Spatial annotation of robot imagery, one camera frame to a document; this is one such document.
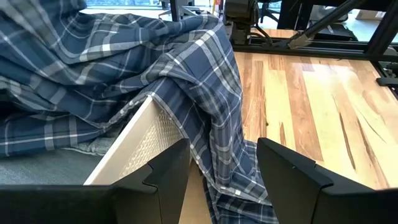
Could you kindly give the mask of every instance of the wooden table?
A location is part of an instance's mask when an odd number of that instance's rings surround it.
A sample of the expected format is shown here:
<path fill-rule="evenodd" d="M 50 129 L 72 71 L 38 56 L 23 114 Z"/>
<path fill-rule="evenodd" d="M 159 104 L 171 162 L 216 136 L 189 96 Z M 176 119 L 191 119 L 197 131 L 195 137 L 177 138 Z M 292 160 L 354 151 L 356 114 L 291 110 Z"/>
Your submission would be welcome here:
<path fill-rule="evenodd" d="M 235 57 L 246 139 L 267 137 L 373 189 L 398 187 L 398 101 L 377 85 L 370 62 L 241 52 Z"/>

